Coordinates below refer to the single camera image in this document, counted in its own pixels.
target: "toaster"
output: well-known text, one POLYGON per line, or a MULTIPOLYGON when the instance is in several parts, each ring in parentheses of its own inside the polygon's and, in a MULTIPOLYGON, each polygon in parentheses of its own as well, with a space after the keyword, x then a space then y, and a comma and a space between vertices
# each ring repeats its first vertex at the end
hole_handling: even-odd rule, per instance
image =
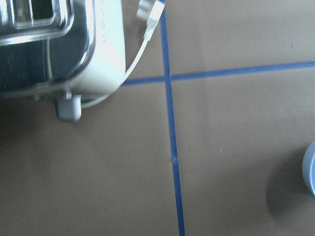
POLYGON ((140 0, 147 29, 126 71, 121 0, 0 0, 0 99, 54 101, 60 120, 79 120, 130 75, 163 9, 140 0))

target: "blue tape line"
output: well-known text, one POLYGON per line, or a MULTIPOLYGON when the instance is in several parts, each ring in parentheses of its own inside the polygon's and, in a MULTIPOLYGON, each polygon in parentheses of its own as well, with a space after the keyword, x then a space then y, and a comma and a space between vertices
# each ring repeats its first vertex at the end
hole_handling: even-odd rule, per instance
POLYGON ((151 83, 160 83, 164 82, 165 78, 161 76, 157 77, 149 77, 149 78, 143 78, 143 79, 129 79, 126 80, 122 86, 132 86, 132 85, 140 85, 140 84, 151 84, 151 83))
POLYGON ((259 73, 259 72, 292 70, 292 69, 309 68, 309 67, 315 67, 315 61, 305 61, 305 62, 278 64, 278 65, 263 65, 263 66, 255 66, 255 67, 244 67, 244 68, 236 68, 236 69, 213 70, 213 71, 205 71, 205 72, 179 74, 179 75, 172 75, 171 80, 172 81, 192 80, 192 79, 200 79, 200 78, 205 78, 205 77, 251 74, 251 73, 259 73))
POLYGON ((168 55, 165 10, 162 14, 160 24, 161 24, 161 39, 162 39, 162 50, 163 50, 163 65, 164 65, 164 75, 165 75, 167 113, 168 113, 168 127, 169 127, 169 137, 170 137, 170 144, 171 144, 171 154, 172 154, 172 160, 173 160, 173 177, 174 177, 178 229, 179 229, 179 235, 185 236, 182 192, 181 192, 181 182, 180 182, 180 176, 179 176, 176 134, 175 134, 172 85, 171 85, 171 80, 170 80, 170 66, 169 66, 170 64, 169 64, 169 55, 168 55))

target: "power cord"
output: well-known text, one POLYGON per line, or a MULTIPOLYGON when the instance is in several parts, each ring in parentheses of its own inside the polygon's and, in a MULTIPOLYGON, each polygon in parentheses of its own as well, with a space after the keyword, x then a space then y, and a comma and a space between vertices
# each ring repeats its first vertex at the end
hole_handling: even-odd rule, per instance
MULTIPOLYGON (((147 28, 143 36, 141 47, 136 57, 134 58, 133 62, 131 63, 130 67, 125 72, 121 85, 126 81, 126 79, 129 77, 129 75, 132 73, 132 71, 135 69, 136 65, 138 64, 145 48, 147 47, 148 42, 152 38, 154 30, 156 29, 158 25, 158 21, 161 18, 162 12, 164 10, 164 6, 165 4, 163 2, 160 2, 159 0, 156 0, 154 4, 151 4, 147 0, 140 0, 137 17, 147 22, 147 28)), ((107 95, 95 98, 92 101, 81 102, 81 108, 85 109, 85 108, 92 107, 104 101, 109 96, 110 94, 107 94, 107 95)))

